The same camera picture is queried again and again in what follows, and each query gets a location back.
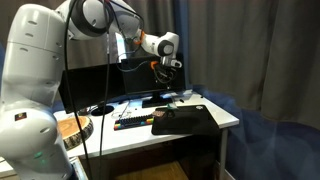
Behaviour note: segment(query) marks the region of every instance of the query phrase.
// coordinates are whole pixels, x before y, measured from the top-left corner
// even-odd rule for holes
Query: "gray curtain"
[[[319,0],[189,0],[190,79],[275,121],[320,129]]]

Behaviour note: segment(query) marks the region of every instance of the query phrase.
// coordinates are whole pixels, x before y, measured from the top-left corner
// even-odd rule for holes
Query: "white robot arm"
[[[51,106],[64,64],[64,32],[70,4],[57,10],[39,5],[20,7],[10,29],[2,76],[0,104],[0,156],[22,180],[70,179],[73,168],[57,129]],[[179,37],[144,35],[136,15],[120,0],[78,0],[69,24],[69,38],[85,40],[116,28],[137,38],[162,64],[181,67],[175,59]]]

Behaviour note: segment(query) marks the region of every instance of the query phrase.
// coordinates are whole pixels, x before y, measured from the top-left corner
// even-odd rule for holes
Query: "monitor stand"
[[[160,92],[152,93],[152,98],[149,100],[144,100],[142,102],[142,108],[156,107],[156,106],[164,106],[167,104],[173,103],[171,97],[163,98],[160,95]]]
[[[91,115],[92,116],[102,116],[103,114],[111,113],[113,110],[114,110],[113,106],[106,105],[105,111],[103,113],[103,105],[102,106],[99,105],[96,109],[91,111]]]

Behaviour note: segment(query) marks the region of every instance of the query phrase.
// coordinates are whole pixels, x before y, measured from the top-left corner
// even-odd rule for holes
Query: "computer monitor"
[[[108,96],[107,100],[112,101],[114,98],[125,95],[123,76],[117,65],[110,64]],[[67,113],[73,112],[72,104],[67,89],[66,75],[63,71],[59,93]],[[69,85],[71,94],[77,110],[90,106],[98,105],[92,115],[103,114],[103,102],[106,91],[107,65],[92,66],[86,68],[72,69],[68,71]],[[106,106],[105,113],[113,110],[113,107]]]
[[[182,55],[177,55],[177,58],[183,64]],[[172,103],[171,98],[163,98],[161,93],[168,91],[181,91],[186,89],[184,66],[182,68],[176,68],[176,74],[174,79],[168,84],[163,84],[157,80],[154,70],[150,66],[150,62],[160,62],[160,57],[148,56],[148,57],[134,57],[123,59],[121,67],[123,70],[135,69],[129,72],[123,72],[123,80],[125,86],[125,92],[127,95],[137,94],[151,94],[152,98],[147,101],[143,101],[142,108],[163,106],[168,103]]]

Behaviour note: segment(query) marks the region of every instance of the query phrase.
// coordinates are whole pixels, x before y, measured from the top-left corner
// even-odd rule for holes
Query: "mouse pad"
[[[153,135],[219,135],[220,129],[205,105],[178,106],[177,109],[156,108]]]

